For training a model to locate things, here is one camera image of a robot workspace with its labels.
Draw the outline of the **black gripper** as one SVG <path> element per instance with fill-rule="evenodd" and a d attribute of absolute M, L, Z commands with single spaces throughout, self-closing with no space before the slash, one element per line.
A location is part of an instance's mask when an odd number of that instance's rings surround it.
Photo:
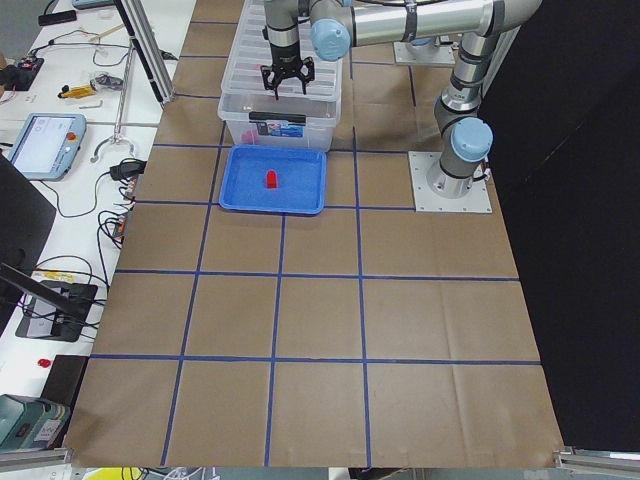
<path fill-rule="evenodd" d="M 315 65 L 311 57 L 302 58 L 299 47 L 271 47 L 272 64 L 261 65 L 263 85 L 270 88 L 279 99 L 279 84 L 289 78 L 301 82 L 303 95 L 307 94 L 307 84 L 315 80 Z"/>

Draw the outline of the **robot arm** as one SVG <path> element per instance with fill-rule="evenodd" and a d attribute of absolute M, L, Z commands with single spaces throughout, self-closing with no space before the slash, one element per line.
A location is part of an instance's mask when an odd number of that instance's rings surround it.
<path fill-rule="evenodd" d="M 434 105 L 444 150 L 426 181 L 437 195 L 464 197 L 478 181 L 475 171 L 493 142 L 490 127 L 477 117 L 481 90 L 501 34 L 512 31 L 538 10 L 537 1 L 267 1 L 264 4 L 272 63 L 261 69 L 264 87 L 297 78 L 315 78 L 314 61 L 300 53 L 299 24 L 308 20 L 317 57 L 337 61 L 355 47 L 391 43 L 412 63 L 432 66 L 444 51 L 440 39 L 461 37 L 448 86 Z"/>

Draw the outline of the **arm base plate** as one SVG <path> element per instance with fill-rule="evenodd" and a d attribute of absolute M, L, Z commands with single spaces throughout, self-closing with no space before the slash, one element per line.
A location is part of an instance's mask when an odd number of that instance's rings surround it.
<path fill-rule="evenodd" d="M 395 42 L 395 62 L 401 65 L 450 68 L 454 66 L 454 42 L 448 37 L 435 37 L 425 44 Z"/>
<path fill-rule="evenodd" d="M 488 180 L 482 167 L 469 178 L 456 179 L 441 169 L 440 156 L 440 152 L 408 152 L 415 211 L 491 214 Z"/>

